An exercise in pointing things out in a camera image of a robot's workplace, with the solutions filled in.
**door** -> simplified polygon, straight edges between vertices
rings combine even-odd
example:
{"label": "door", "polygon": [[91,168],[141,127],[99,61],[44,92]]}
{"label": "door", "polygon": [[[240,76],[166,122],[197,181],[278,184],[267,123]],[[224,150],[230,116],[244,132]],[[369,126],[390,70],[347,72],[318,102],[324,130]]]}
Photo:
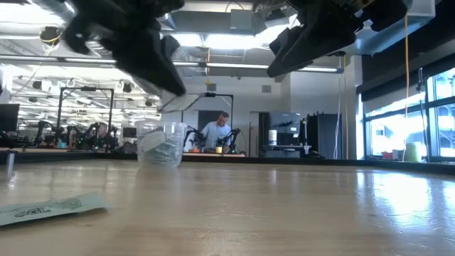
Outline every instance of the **door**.
{"label": "door", "polygon": [[250,146],[249,157],[258,157],[259,151],[259,112],[250,112]]}

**desk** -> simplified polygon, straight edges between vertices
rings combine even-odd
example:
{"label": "desk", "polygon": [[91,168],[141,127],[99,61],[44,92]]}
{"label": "desk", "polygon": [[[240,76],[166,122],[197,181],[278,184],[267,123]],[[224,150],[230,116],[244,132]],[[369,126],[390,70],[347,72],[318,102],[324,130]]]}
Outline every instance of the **desk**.
{"label": "desk", "polygon": [[1,256],[449,256],[454,181],[350,166],[17,164],[0,205],[97,191],[111,208],[1,227]]}
{"label": "desk", "polygon": [[244,154],[205,154],[205,153],[183,153],[184,156],[213,156],[213,157],[245,157]]}
{"label": "desk", "polygon": [[[0,151],[6,151],[8,148],[0,148]],[[22,152],[22,148],[14,148],[14,151],[17,151],[18,154],[23,153],[65,153],[68,149],[37,149],[37,148],[26,148],[25,152]]]}

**man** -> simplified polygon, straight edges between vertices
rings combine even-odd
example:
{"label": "man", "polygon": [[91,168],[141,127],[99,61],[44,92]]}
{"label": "man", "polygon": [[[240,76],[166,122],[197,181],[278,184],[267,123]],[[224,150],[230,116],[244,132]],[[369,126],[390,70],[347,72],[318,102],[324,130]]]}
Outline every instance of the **man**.
{"label": "man", "polygon": [[[202,134],[206,138],[205,141],[205,148],[206,149],[215,149],[216,148],[216,140],[222,139],[226,137],[230,132],[229,125],[226,124],[228,121],[229,114],[223,112],[220,114],[218,119],[214,122],[209,122],[204,129],[202,130]],[[230,145],[230,140],[226,142],[226,146],[224,150],[226,151],[227,146]]]}

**clear plastic cup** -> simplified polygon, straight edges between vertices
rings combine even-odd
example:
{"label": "clear plastic cup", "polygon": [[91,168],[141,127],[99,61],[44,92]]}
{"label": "clear plastic cup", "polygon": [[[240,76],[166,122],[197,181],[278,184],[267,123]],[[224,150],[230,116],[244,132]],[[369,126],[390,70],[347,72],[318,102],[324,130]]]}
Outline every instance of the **clear plastic cup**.
{"label": "clear plastic cup", "polygon": [[136,122],[137,157],[141,166],[178,166],[182,161],[186,124],[180,122]]}

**yellow object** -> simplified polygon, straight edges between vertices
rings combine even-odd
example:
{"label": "yellow object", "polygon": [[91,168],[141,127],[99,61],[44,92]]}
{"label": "yellow object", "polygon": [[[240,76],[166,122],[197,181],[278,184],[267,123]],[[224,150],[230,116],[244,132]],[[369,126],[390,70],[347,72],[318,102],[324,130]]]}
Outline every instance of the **yellow object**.
{"label": "yellow object", "polygon": [[406,143],[405,161],[420,162],[422,160],[422,155],[419,152],[420,145],[419,142]]}

